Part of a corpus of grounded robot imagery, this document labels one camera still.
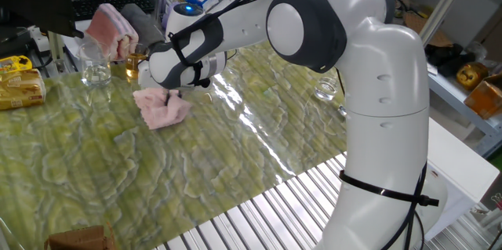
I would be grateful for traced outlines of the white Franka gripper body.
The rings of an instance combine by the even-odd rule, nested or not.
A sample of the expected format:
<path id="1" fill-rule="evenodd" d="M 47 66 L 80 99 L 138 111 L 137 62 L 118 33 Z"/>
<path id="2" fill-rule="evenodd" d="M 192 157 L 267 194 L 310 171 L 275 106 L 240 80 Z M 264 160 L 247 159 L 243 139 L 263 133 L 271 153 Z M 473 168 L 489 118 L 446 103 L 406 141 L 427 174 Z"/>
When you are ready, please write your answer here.
<path id="1" fill-rule="evenodd" d="M 142 88 L 177 89 L 180 75 L 171 74 L 173 66 L 167 62 L 144 61 L 139 64 L 138 83 Z"/>

